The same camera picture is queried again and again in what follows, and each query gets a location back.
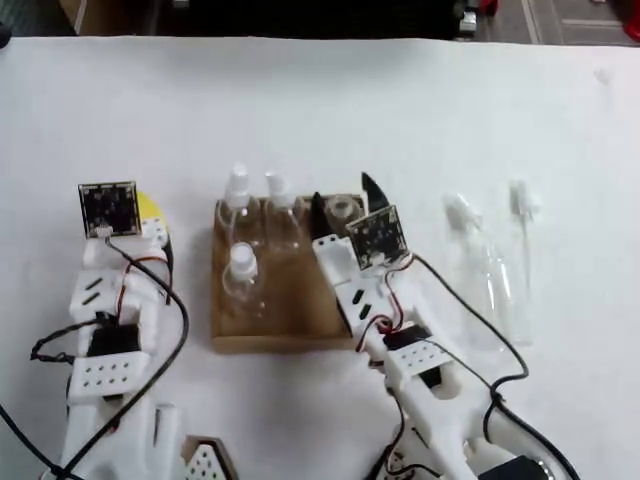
white robotic arm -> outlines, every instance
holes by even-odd
[[[566,470],[558,458],[561,454],[551,453],[508,418],[510,411],[494,409],[490,385],[467,365],[464,352],[448,337],[446,325],[433,314],[412,279],[411,253],[405,250],[406,256],[399,260],[396,256],[391,265],[384,258],[379,259],[383,263],[362,269],[369,260],[365,257],[387,256],[384,249],[390,239],[398,230],[402,234],[395,207],[385,207],[388,202],[376,191],[377,185],[372,187],[368,177],[363,180],[369,205],[374,197],[376,212],[388,210],[386,220],[374,212],[350,225],[350,238],[339,238],[323,227],[324,207],[317,195],[311,212],[316,225],[311,231],[318,263],[335,292],[356,350],[366,351],[370,364],[384,374],[402,410],[400,435],[392,447],[396,453],[387,449],[383,468],[371,478],[578,478],[572,467],[571,473]],[[404,238],[396,240],[393,248],[404,245]],[[492,443],[484,438],[485,426]],[[392,468],[394,462],[400,468]]]

black cable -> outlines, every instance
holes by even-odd
[[[51,460],[49,460],[44,453],[42,453],[38,447],[36,447],[31,440],[29,440],[27,438],[27,436],[22,433],[22,430],[20,430],[20,427],[18,427],[18,425],[16,425],[16,423],[13,421],[13,419],[11,418],[11,416],[7,413],[7,411],[4,409],[4,407],[2,405],[0,405],[0,417],[2,417],[2,419],[4,420],[4,422],[7,424],[7,426],[11,429],[11,431],[13,432],[13,434],[18,437],[18,440],[20,440],[20,442],[22,442],[22,444],[27,447],[27,449],[33,453],[36,458],[38,458],[38,460],[40,460],[42,463],[44,463],[49,470],[51,470],[51,472],[55,473],[59,473],[62,472],[62,468],[58,465],[56,465],[55,463],[53,463]],[[71,480],[83,480],[81,477],[78,477],[77,475],[68,475],[68,478],[70,478]]]
[[[460,302],[460,304],[469,313],[471,313],[474,317],[476,317],[478,320],[480,320],[489,330],[491,330],[495,334],[496,337],[498,337],[500,339],[500,341],[511,351],[513,356],[516,358],[516,360],[518,361],[518,363],[522,367],[522,373],[514,374],[514,375],[505,375],[504,377],[499,378],[498,380],[496,380],[495,382],[493,382],[491,384],[491,387],[489,388],[489,394],[491,395],[491,404],[489,405],[489,408],[487,409],[487,412],[485,413],[483,421],[482,421],[482,431],[483,431],[485,439],[488,442],[491,443],[491,437],[489,435],[489,420],[491,418],[491,414],[493,413],[493,411],[495,409],[497,409],[500,412],[502,412],[509,420],[514,422],[516,425],[518,425],[520,428],[522,428],[525,432],[527,432],[529,435],[531,435],[543,447],[545,447],[547,449],[547,451],[549,451],[549,453],[551,453],[551,455],[553,455],[556,458],[558,463],[562,466],[562,468],[565,470],[567,475],[569,475],[569,477],[572,480],[580,480],[580,476],[576,472],[575,468],[573,467],[571,462],[567,459],[567,457],[565,457],[564,454],[560,451],[560,449],[558,449],[558,447],[556,447],[542,433],[540,433],[538,430],[533,428],[531,425],[529,425],[527,422],[525,422],[518,415],[513,413],[509,408],[507,408],[504,405],[504,401],[503,401],[502,395],[497,391],[498,388],[500,388],[502,385],[504,385],[507,382],[511,382],[511,381],[514,381],[514,380],[523,380],[523,379],[525,379],[525,378],[527,378],[529,376],[529,367],[528,367],[527,363],[524,361],[524,359],[522,358],[522,356],[520,355],[520,353],[511,344],[511,342],[509,342],[509,340],[507,340],[505,338],[505,336],[502,335],[502,333],[500,333],[500,331],[496,327],[494,327],[491,323],[489,323],[489,321],[487,319],[485,319],[471,305],[469,305],[466,302],[466,300],[464,298],[462,298],[460,296],[460,294],[458,294],[458,292],[456,292],[453,289],[453,287],[442,277],[442,275],[440,275],[440,273],[435,268],[433,268],[424,258],[422,258],[420,255],[418,255],[416,253],[414,253],[413,256],[427,270],[429,270],[429,272],[431,272],[431,274],[434,277],[436,277],[436,279],[440,282],[440,284],[451,295],[453,295],[453,297],[455,297],[455,299],[458,300],[458,302]]]
[[[402,405],[400,405],[400,401],[391,390],[389,390],[389,395],[391,395],[393,400],[396,402],[396,405],[398,406],[398,411],[400,412],[400,428],[398,429],[398,433],[396,433],[395,438],[391,441],[389,445],[387,445],[387,447],[384,449],[384,452],[382,454],[384,458],[385,471],[387,472],[388,475],[397,477],[399,475],[404,475],[405,473],[409,473],[414,470],[424,470],[425,472],[430,473],[434,477],[440,478],[442,475],[440,475],[435,470],[430,469],[426,465],[422,465],[421,463],[412,463],[405,467],[399,468],[398,470],[391,470],[389,468],[389,459],[391,458],[391,455],[393,455],[393,451],[398,446],[398,443],[400,443],[400,439],[402,438],[402,435],[404,434],[404,430],[405,430],[405,420],[404,420],[404,413],[402,412]]]
[[[142,273],[144,273],[149,278],[151,278],[154,282],[160,285],[167,292],[167,295],[169,295],[173,299],[173,301],[176,302],[176,305],[178,305],[178,308],[180,309],[180,313],[182,314],[182,334],[180,336],[180,340],[178,341],[177,345],[175,346],[171,354],[167,357],[167,359],[160,366],[160,368],[156,370],[156,372],[149,379],[149,381],[147,381],[147,383],[131,398],[131,400],[129,400],[126,405],[124,405],[120,410],[118,410],[118,412],[113,417],[111,417],[111,419],[107,423],[105,423],[104,426],[100,430],[98,430],[98,432],[93,437],[91,437],[80,450],[78,450],[78,453],[76,453],[74,457],[69,461],[69,463],[67,463],[63,471],[58,474],[58,476],[56,477],[57,480],[72,478],[70,477],[70,472],[78,465],[78,463],[80,463],[80,461],[82,461],[82,459],[89,452],[89,450],[91,450],[93,446],[96,443],[98,443],[100,439],[112,429],[112,427],[116,426],[120,422],[122,417],[129,410],[131,410],[136,405],[136,403],[140,401],[140,399],[149,391],[151,387],[153,387],[153,385],[155,385],[158,379],[160,379],[160,377],[162,377],[162,375],[167,371],[167,369],[171,366],[171,364],[174,362],[174,360],[182,350],[182,347],[184,346],[187,340],[187,336],[189,334],[189,314],[187,312],[187,308],[184,306],[184,303],[182,303],[182,300],[180,299],[180,297],[173,291],[171,286],[168,285],[164,280],[158,277],[151,270],[149,270],[147,267],[145,267],[142,263],[138,262],[133,257],[131,257],[128,253],[124,252],[120,248],[113,245],[109,240],[109,238],[105,239],[105,243],[107,244],[107,246],[109,246],[110,248],[118,252],[120,255],[122,255],[122,257],[125,260],[127,260],[129,263],[131,263],[134,267],[136,267],[138,270],[140,270]]]
[[[57,338],[64,337],[65,335],[75,332],[76,330],[80,330],[83,327],[88,327],[89,325],[96,324],[105,324],[108,323],[109,320],[105,318],[95,318],[93,320],[87,320],[86,322],[76,323],[74,325],[70,325],[65,328],[61,328],[60,330],[56,330],[51,335],[41,338],[36,342],[34,347],[31,349],[31,357],[29,360],[39,360],[45,363],[68,363],[69,365],[73,365],[73,362],[76,357],[73,355],[69,355],[64,352],[60,352],[57,355],[41,355],[40,349],[45,346],[47,343],[56,340]]]
[[[446,353],[447,355],[449,355],[451,358],[453,358],[456,362],[458,362],[460,365],[462,365],[465,369],[467,369],[467,371],[469,373],[471,373],[472,375],[474,375],[478,380],[480,380],[488,389],[491,389],[491,384],[489,382],[487,382],[482,375],[480,375],[478,372],[476,372],[473,368],[471,368],[469,366],[468,363],[464,362],[460,357],[458,357],[457,355],[455,355],[454,353],[452,353],[451,351],[449,351],[448,349],[444,348],[442,345],[440,345],[438,342],[434,342],[433,340],[430,340],[428,338],[423,338],[422,339],[423,342],[427,342],[430,343],[431,345],[435,345],[436,347],[438,347],[440,350],[442,350],[444,353]]]

white plastic bracket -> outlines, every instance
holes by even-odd
[[[92,402],[95,397],[137,390],[150,358],[144,352],[77,357],[69,385],[69,403]]]
[[[400,386],[423,372],[451,361],[451,357],[428,341],[416,342],[389,352],[385,368],[390,376],[400,378]]]
[[[185,470],[185,480],[227,480],[211,445],[198,446]]]

wire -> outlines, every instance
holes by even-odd
[[[377,324],[378,322],[381,322],[380,326],[378,327],[379,330],[382,333],[385,333],[385,334],[396,332],[396,331],[398,331],[398,330],[400,330],[402,328],[402,325],[404,324],[404,310],[402,309],[402,305],[400,305],[400,301],[398,300],[398,297],[397,297],[396,293],[394,292],[393,288],[391,288],[391,284],[389,283],[389,279],[391,277],[391,274],[396,273],[396,272],[402,272],[402,271],[406,270],[407,268],[409,268],[413,264],[413,260],[414,259],[413,259],[413,255],[411,253],[409,253],[405,257],[401,258],[398,261],[398,263],[402,263],[402,261],[405,260],[406,258],[409,258],[409,262],[407,262],[406,265],[403,265],[402,267],[398,267],[398,268],[394,268],[394,269],[388,270],[384,275],[384,283],[387,286],[387,288],[389,289],[389,293],[391,294],[391,300],[392,300],[393,306],[394,306],[396,312],[398,313],[398,324],[396,326],[394,326],[393,325],[393,319],[391,317],[389,317],[388,315],[384,315],[384,314],[375,315],[369,321],[369,323],[365,327],[364,331],[362,332],[362,335],[360,336],[360,340],[358,340],[358,343],[356,344],[356,352],[358,352],[358,353],[362,352],[362,350],[364,348],[364,344],[365,344],[367,333],[369,332],[369,329],[373,325]]]
[[[156,282],[160,287],[162,287],[178,305],[180,309],[180,313],[182,314],[182,334],[180,336],[180,340],[176,344],[173,351],[169,354],[164,363],[156,370],[153,376],[147,381],[147,383],[129,400],[126,405],[124,405],[118,412],[111,417],[111,419],[104,424],[104,426],[96,432],[96,434],[91,437],[85,445],[78,450],[78,452],[73,456],[73,458],[67,463],[64,467],[63,471],[57,475],[57,480],[63,480],[65,478],[73,478],[70,476],[71,471],[82,461],[84,456],[93,448],[93,446],[100,441],[102,437],[104,437],[112,428],[116,427],[122,417],[131,410],[140,399],[155,385],[155,383],[162,377],[162,375],[167,371],[167,369],[171,366],[171,364],[175,361],[176,357],[182,350],[184,346],[187,336],[189,334],[189,314],[187,312],[187,308],[184,306],[184,303],[180,299],[180,297],[173,291],[170,285],[168,285],[164,280],[158,277],[153,271],[145,267],[142,263],[138,262],[136,259],[131,257],[128,253],[121,250],[117,246],[113,245],[110,239],[107,237],[105,239],[105,243],[107,246],[118,252],[122,255],[127,261],[131,263],[134,267],[140,270],[142,273],[146,274],[149,278],[151,278],[154,282]]]
[[[69,365],[73,365],[73,362],[76,357],[73,355],[69,355],[64,352],[60,352],[57,355],[41,355],[38,353],[43,346],[47,343],[56,340],[57,338],[64,337],[65,335],[75,332],[76,330],[80,330],[83,327],[88,327],[89,325],[100,324],[103,325],[105,323],[109,323],[109,318],[95,318],[93,320],[88,320],[86,322],[76,323],[74,325],[70,325],[68,327],[62,328],[60,330],[56,330],[51,335],[42,338],[36,342],[34,347],[31,349],[31,357],[29,360],[39,360],[41,362],[46,363],[68,363]]]
[[[7,411],[4,409],[4,407],[2,405],[0,405],[0,417],[2,417],[2,419],[4,420],[4,422],[7,424],[7,426],[9,427],[9,429],[11,429],[11,431],[13,432],[13,434],[18,437],[18,440],[20,440],[20,442],[22,442],[22,444],[27,447],[27,449],[33,453],[33,455],[36,456],[36,458],[38,458],[38,460],[40,460],[42,463],[44,463],[49,470],[51,470],[51,472],[61,472],[62,468],[58,465],[56,465],[55,463],[53,463],[51,460],[49,460],[44,453],[42,453],[38,447],[36,447],[31,440],[29,440],[27,438],[27,436],[22,432],[22,430],[20,430],[20,427],[18,427],[18,425],[16,425],[16,423],[13,421],[13,419],[11,418],[11,416],[7,413]],[[71,480],[83,480],[81,477],[78,477],[77,475],[73,475],[73,474],[69,474],[67,475],[67,478],[70,478]]]
[[[398,398],[394,395],[394,393],[391,390],[389,390],[389,395],[391,395],[393,400],[396,402],[396,405],[398,406],[398,411],[400,412],[400,428],[398,429],[398,433],[396,433],[396,436],[394,437],[394,439],[391,441],[391,443],[389,445],[387,445],[387,447],[385,448],[385,450],[383,452],[383,456],[386,456],[386,460],[384,462],[385,471],[387,472],[388,475],[397,477],[399,475],[404,475],[405,473],[409,473],[409,472],[412,472],[414,470],[424,470],[425,472],[430,473],[434,477],[440,478],[442,475],[440,475],[435,470],[432,470],[431,468],[427,467],[426,465],[422,465],[421,463],[412,463],[412,464],[407,465],[405,467],[402,467],[402,468],[400,468],[398,470],[392,470],[391,469],[391,467],[389,465],[389,460],[391,460],[391,456],[393,455],[393,451],[398,446],[398,443],[400,443],[400,439],[402,438],[402,435],[404,435],[404,431],[405,431],[406,425],[405,425],[404,413],[402,412],[402,406],[400,405],[400,401],[398,400]]]
[[[158,261],[158,262],[162,262],[167,266],[167,269],[169,270],[169,286],[171,288],[173,288],[173,272],[171,271],[171,267],[169,266],[169,262],[162,258],[162,257],[156,257],[156,256],[148,256],[148,257],[140,257],[140,258],[136,258],[137,262],[148,262],[148,261]],[[134,265],[131,264],[130,262],[127,264],[126,268],[124,269],[124,272],[122,274],[122,286],[120,287],[120,294],[118,295],[118,299],[116,301],[116,317],[118,318],[118,320],[120,320],[120,313],[122,311],[122,301],[124,300],[124,293],[127,290],[127,286],[125,285],[125,279],[127,277],[127,275],[129,274],[129,272],[131,271],[131,268]]]
[[[103,323],[107,323],[109,321],[108,318],[96,318],[93,320],[88,320],[86,322],[82,322],[82,323],[78,323],[75,325],[70,325],[66,328],[57,330],[56,332],[52,333],[51,335],[38,340],[38,342],[36,342],[35,346],[31,349],[31,356],[30,359],[31,360],[40,360],[41,362],[52,362],[52,363],[69,363],[70,365],[73,364],[73,361],[75,359],[74,356],[72,355],[68,355],[66,353],[59,353],[55,356],[51,356],[51,355],[41,355],[38,352],[40,351],[40,349],[46,345],[47,343],[63,337],[64,335],[67,335],[75,330],[79,330],[83,327],[89,326],[89,325],[95,325],[95,324],[103,324]],[[7,424],[7,426],[9,427],[9,429],[13,432],[13,434],[18,438],[18,440],[20,440],[20,442],[27,448],[27,450],[29,450],[38,460],[40,460],[43,464],[45,464],[48,468],[49,471],[51,471],[54,474],[59,474],[63,471],[63,469],[59,466],[56,465],[55,463],[53,463],[51,460],[49,460],[47,458],[47,456],[42,453],[38,447],[36,447],[33,442],[31,442],[31,440],[29,440],[27,438],[27,436],[22,432],[22,430],[20,430],[20,427],[18,427],[18,425],[13,421],[13,419],[11,418],[11,416],[9,415],[9,413],[4,409],[4,407],[2,405],[0,405],[0,417],[2,417],[2,419],[4,420],[4,422]],[[83,480],[81,477],[74,475],[74,474],[68,474],[66,476],[67,478],[70,478],[72,480]]]
[[[473,368],[471,368],[469,366],[469,364],[467,364],[466,362],[464,362],[460,357],[458,357],[456,354],[452,353],[450,350],[444,348],[442,345],[440,345],[438,342],[435,342],[433,340],[430,340],[428,338],[423,338],[422,339],[423,342],[427,342],[430,343],[431,345],[435,345],[436,347],[438,347],[440,350],[442,350],[444,353],[446,353],[447,355],[449,355],[451,358],[453,358],[456,362],[458,362],[460,365],[462,365],[465,369],[467,369],[469,371],[469,373],[473,374],[478,380],[480,380],[482,383],[484,383],[484,385],[488,388],[491,389],[491,384],[486,381],[482,375],[480,375],[477,371],[475,371]]]
[[[531,435],[535,440],[537,440],[543,447],[545,447],[549,453],[551,453],[558,463],[565,470],[569,478],[572,480],[580,480],[580,476],[576,472],[575,468],[571,464],[571,462],[564,456],[564,454],[556,447],[548,438],[546,438],[542,433],[533,428],[527,422],[525,422],[518,415],[513,413],[508,407],[504,405],[504,401],[502,395],[497,391],[502,385],[507,382],[511,382],[514,380],[523,380],[529,376],[529,367],[527,363],[524,361],[520,353],[516,350],[516,348],[505,338],[500,331],[494,327],[487,319],[485,319],[480,313],[478,313],[471,305],[469,305],[464,298],[456,292],[453,287],[440,275],[440,273],[433,268],[424,258],[420,255],[413,254],[413,257],[420,262],[431,274],[436,277],[436,279],[440,282],[440,284],[455,297],[456,300],[460,302],[460,304],[474,317],[476,317],[480,322],[482,322],[489,330],[491,330],[496,337],[500,339],[502,343],[511,351],[513,356],[516,358],[520,366],[522,367],[522,373],[514,374],[514,375],[505,375],[504,377],[499,378],[495,382],[493,382],[489,388],[489,393],[491,395],[491,404],[487,409],[487,412],[484,415],[482,420],[482,431],[485,439],[488,442],[491,442],[491,437],[489,435],[489,420],[491,419],[491,414],[494,410],[498,410],[502,412],[509,420],[514,422],[520,428],[522,428],[525,432]]]

red object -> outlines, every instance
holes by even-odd
[[[624,31],[636,42],[640,42],[640,0],[635,0],[633,18],[624,26]]]
[[[499,0],[482,0],[480,3],[480,12],[488,17],[493,17],[498,13],[499,6]]]

